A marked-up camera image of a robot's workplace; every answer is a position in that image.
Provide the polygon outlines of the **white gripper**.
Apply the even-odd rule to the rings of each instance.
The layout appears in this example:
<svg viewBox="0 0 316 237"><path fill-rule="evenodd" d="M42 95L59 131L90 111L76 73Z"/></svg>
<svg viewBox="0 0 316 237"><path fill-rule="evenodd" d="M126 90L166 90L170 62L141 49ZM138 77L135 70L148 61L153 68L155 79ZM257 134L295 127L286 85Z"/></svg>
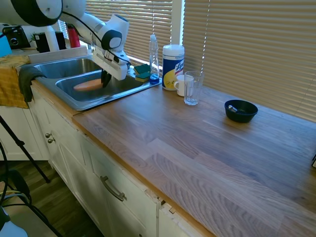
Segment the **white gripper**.
<svg viewBox="0 0 316 237"><path fill-rule="evenodd" d="M108 85L112 76L117 80L126 78L130 61L123 50L113 51L94 48L92 50L92 58L102 68L101 84L103 88Z"/></svg>

